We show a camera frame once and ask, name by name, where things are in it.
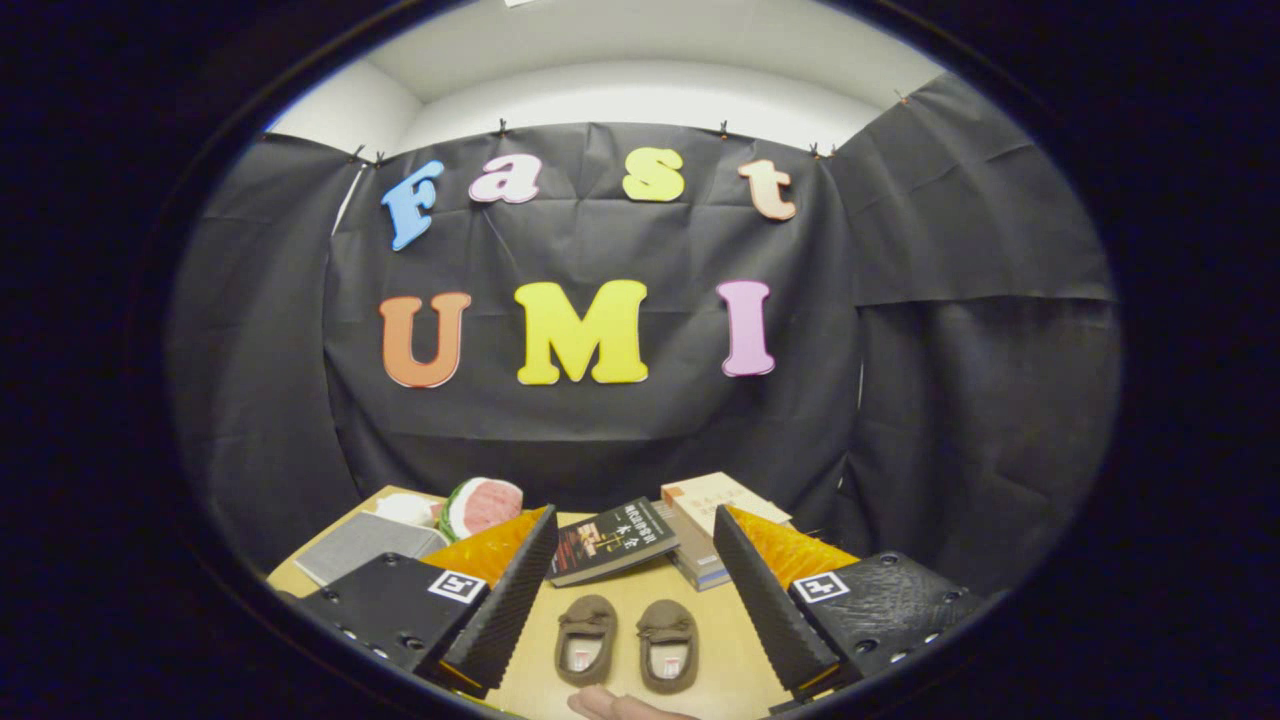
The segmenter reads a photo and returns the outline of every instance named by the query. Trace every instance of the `finger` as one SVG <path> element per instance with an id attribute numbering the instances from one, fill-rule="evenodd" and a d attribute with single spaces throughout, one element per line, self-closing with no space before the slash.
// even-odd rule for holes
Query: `finger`
<path id="1" fill-rule="evenodd" d="M 613 712 L 613 701 L 618 700 L 618 696 L 603 687 L 588 685 L 577 692 L 577 698 L 582 702 L 582 707 L 604 717 L 604 720 L 617 720 L 617 715 Z"/>
<path id="2" fill-rule="evenodd" d="M 579 697 L 579 693 L 568 696 L 568 708 L 577 712 L 582 717 L 586 717 L 586 720 L 608 720 L 603 715 L 588 710 L 586 706 L 582 705 L 582 698 Z"/>
<path id="3" fill-rule="evenodd" d="M 667 712 L 631 696 L 613 701 L 613 714 L 617 720 L 698 720 L 692 715 Z"/>

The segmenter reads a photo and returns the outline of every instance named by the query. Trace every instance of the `baby shoe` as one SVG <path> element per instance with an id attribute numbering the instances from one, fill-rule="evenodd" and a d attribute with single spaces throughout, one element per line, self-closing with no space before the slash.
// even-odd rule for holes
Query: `baby shoe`
<path id="1" fill-rule="evenodd" d="M 645 687 L 676 693 L 698 676 L 698 623 L 673 600 L 659 600 L 645 609 L 640 621 L 640 676 Z"/>
<path id="2" fill-rule="evenodd" d="M 577 687 L 603 683 L 613 657 L 617 614 L 609 601 L 589 594 L 573 601 L 559 616 L 556 671 Z"/>

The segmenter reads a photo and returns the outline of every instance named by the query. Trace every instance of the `blue letter f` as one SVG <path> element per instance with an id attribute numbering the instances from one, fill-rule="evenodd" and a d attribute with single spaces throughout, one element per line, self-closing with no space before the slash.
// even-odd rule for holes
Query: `blue letter f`
<path id="1" fill-rule="evenodd" d="M 430 210 L 435 205 L 435 184 L 431 178 L 442 172 L 444 163 L 431 160 L 383 196 L 383 205 L 392 211 L 392 224 L 396 225 L 392 250 L 403 249 L 431 227 L 431 217 L 420 213 L 419 206 Z"/>

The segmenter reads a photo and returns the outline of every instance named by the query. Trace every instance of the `yellow letter m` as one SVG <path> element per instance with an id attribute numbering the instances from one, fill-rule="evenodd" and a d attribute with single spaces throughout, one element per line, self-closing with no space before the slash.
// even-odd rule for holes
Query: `yellow letter m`
<path id="1" fill-rule="evenodd" d="M 600 286 L 584 318 L 579 318 L 557 283 L 530 283 L 516 290 L 525 306 L 525 366 L 516 378 L 526 386 L 549 386 L 559 379 L 552 350 L 575 383 L 586 374 L 596 346 L 600 360 L 591 368 L 598 383 L 637 383 L 649 377 L 640 361 L 640 301 L 649 290 L 636 281 Z"/>

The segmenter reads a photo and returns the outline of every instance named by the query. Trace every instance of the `black curtain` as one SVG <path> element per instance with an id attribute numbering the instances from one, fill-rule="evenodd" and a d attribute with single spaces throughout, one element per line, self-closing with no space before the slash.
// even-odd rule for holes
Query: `black curtain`
<path id="1" fill-rule="evenodd" d="M 1120 392 L 1106 256 L 1051 160 L 942 76 L 831 163 L 855 251 L 863 395 L 837 537 L 992 592 L 1088 491 Z"/>
<path id="2" fill-rule="evenodd" d="M 328 238 L 358 168 L 308 141 L 255 143 L 192 228 L 174 286 L 165 351 L 187 479 L 264 573 L 360 502 L 320 336 Z"/>
<path id="3" fill-rule="evenodd" d="M 623 193 L 644 146 L 682 155 L 676 201 Z M 470 200 L 481 165 L 516 152 L 543 160 L 538 197 Z M 737 168 L 758 159 L 791 176 L 795 218 L 753 206 Z M 433 224 L 393 251 L 381 197 L 430 160 L 445 168 Z M 637 124 L 444 142 L 365 168 L 330 234 L 353 176 L 333 150 L 255 147 L 179 283 L 188 464 L 262 568 L 387 484 L 447 493 L 488 475 L 530 505 L 593 510 L 724 470 L 829 542 L 897 548 L 989 592 L 1050 547 L 1102 455 L 1120 377 L 1106 258 L 1046 155 L 952 76 L 832 158 Z M 516 288 L 559 283 L 584 314 L 612 279 L 648 287 L 649 378 L 520 384 Z M 721 370 L 716 286 L 733 279 L 771 288 L 768 375 Z M 381 301 L 422 299 L 413 352 L 428 360 L 430 299 L 460 291 L 457 373 L 393 382 Z"/>

